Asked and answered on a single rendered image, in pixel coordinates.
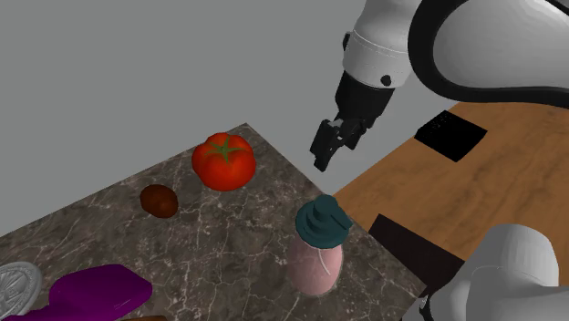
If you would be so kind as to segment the purple cloth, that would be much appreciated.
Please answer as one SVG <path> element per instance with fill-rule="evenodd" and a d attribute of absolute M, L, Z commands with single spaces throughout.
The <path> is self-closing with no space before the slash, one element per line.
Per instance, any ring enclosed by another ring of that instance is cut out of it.
<path fill-rule="evenodd" d="M 147 302 L 151 282 L 121 264 L 66 274 L 49 289 L 48 304 L 3 321 L 117 321 Z"/>

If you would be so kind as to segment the brown egg-shaped object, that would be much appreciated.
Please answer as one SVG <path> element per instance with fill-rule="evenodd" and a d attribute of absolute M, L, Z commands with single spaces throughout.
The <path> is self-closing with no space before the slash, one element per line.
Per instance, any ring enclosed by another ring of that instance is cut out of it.
<path fill-rule="evenodd" d="M 151 184 L 140 192 L 140 206 L 145 212 L 166 219 L 177 213 L 179 200 L 171 188 L 161 184 Z"/>

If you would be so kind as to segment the pink bottle with teal pump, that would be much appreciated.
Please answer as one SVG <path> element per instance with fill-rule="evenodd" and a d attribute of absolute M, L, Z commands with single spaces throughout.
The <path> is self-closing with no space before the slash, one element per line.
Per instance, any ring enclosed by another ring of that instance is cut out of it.
<path fill-rule="evenodd" d="M 303 295 L 322 296 L 336 286 L 344 261 L 343 242 L 352 221 L 335 197 L 322 194 L 295 217 L 295 237 L 287 251 L 287 277 Z"/>

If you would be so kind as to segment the red tomato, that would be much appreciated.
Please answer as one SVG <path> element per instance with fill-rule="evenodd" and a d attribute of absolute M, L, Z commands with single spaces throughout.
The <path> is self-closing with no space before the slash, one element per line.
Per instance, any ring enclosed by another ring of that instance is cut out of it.
<path fill-rule="evenodd" d="M 215 133 L 198 145 L 191 164 L 202 183 L 219 192 L 243 187 L 256 170 L 251 145 L 241 136 L 227 132 Z"/>

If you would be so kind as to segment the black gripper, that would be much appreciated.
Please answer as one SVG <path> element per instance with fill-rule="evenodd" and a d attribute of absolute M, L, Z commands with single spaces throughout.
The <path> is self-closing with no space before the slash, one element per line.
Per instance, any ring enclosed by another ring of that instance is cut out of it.
<path fill-rule="evenodd" d="M 335 94 L 336 119 L 320 123 L 310 147 L 315 167 L 324 172 L 343 145 L 354 150 L 367 129 L 382 115 L 394 91 L 394 88 L 368 86 L 344 71 Z"/>

